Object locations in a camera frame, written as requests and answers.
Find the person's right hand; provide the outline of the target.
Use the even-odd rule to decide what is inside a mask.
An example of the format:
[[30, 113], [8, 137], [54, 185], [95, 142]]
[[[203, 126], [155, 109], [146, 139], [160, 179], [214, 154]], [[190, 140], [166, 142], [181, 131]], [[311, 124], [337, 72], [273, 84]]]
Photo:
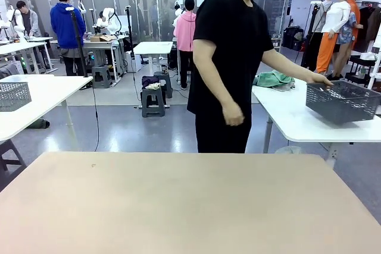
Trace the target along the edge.
[[232, 99], [221, 103], [223, 117], [228, 126], [239, 126], [244, 122], [244, 115], [239, 105]]

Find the person's left hand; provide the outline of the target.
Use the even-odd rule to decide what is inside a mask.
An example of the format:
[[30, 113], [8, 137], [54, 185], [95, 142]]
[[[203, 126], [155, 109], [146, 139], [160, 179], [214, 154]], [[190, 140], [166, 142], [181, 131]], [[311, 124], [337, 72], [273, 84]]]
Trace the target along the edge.
[[308, 77], [306, 79], [306, 82], [307, 83], [321, 83], [321, 84], [324, 84], [327, 87], [333, 86], [333, 83], [330, 80], [328, 80], [324, 75], [317, 74], [317, 73], [314, 73], [314, 72], [311, 72], [308, 75]]

